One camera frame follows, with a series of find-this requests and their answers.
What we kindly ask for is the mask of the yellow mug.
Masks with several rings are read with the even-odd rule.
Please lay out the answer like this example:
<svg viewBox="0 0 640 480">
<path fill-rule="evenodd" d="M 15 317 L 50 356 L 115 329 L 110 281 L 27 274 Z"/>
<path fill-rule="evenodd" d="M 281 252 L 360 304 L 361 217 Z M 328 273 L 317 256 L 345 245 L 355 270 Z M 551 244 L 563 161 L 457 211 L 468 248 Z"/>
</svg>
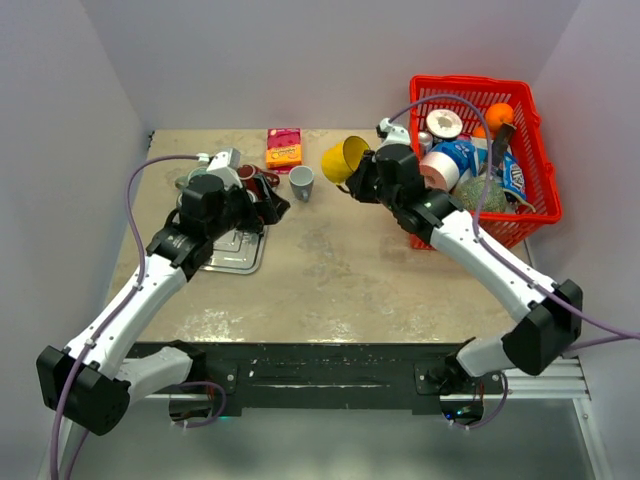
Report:
<svg viewBox="0 0 640 480">
<path fill-rule="evenodd" d="M 349 193 L 346 180 L 355 172 L 369 144 L 359 136 L 349 136 L 328 149 L 322 156 L 324 177 L 343 193 Z"/>
</svg>

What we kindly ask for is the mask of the small light grey mug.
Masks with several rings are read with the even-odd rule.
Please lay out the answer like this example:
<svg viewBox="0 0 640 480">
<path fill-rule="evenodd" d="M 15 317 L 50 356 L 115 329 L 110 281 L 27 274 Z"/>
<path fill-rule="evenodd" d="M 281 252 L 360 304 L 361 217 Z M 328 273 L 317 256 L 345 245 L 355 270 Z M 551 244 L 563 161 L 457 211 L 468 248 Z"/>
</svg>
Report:
<svg viewBox="0 0 640 480">
<path fill-rule="evenodd" d="M 308 202 L 310 200 L 314 180 L 315 175 L 313 170 L 305 165 L 296 166 L 289 172 L 289 184 L 294 197 L 302 202 Z"/>
</svg>

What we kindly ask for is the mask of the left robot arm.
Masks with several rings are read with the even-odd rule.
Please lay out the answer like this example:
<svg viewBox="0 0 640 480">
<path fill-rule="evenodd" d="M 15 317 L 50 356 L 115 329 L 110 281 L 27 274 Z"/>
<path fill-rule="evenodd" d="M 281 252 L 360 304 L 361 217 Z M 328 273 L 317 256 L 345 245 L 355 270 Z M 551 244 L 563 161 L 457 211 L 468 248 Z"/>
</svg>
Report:
<svg viewBox="0 0 640 480">
<path fill-rule="evenodd" d="M 259 233 L 289 210 L 263 176 L 254 183 L 250 192 L 240 184 L 225 186 L 212 174 L 194 177 L 139 268 L 103 312 L 63 349 L 42 351 L 36 368 L 56 426 L 68 419 L 102 436 L 147 395 L 173 385 L 185 392 L 205 385 L 205 355 L 184 342 L 130 365 L 123 361 L 159 309 L 210 259 L 218 239 L 234 230 Z"/>
</svg>

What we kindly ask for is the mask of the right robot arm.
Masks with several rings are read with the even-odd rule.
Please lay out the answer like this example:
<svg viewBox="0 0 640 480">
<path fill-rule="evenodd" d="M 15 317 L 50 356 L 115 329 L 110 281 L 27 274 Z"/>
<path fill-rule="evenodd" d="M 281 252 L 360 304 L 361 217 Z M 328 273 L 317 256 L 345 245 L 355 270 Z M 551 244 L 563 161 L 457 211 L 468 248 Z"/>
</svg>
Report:
<svg viewBox="0 0 640 480">
<path fill-rule="evenodd" d="M 491 339 L 471 339 L 450 356 L 437 379 L 459 393 L 481 376 L 517 368 L 537 376 L 581 334 L 583 291 L 522 262 L 449 193 L 425 185 L 416 155 L 391 144 L 362 154 L 346 187 L 361 203 L 381 204 L 398 225 L 472 274 L 504 307 L 515 327 Z"/>
</svg>

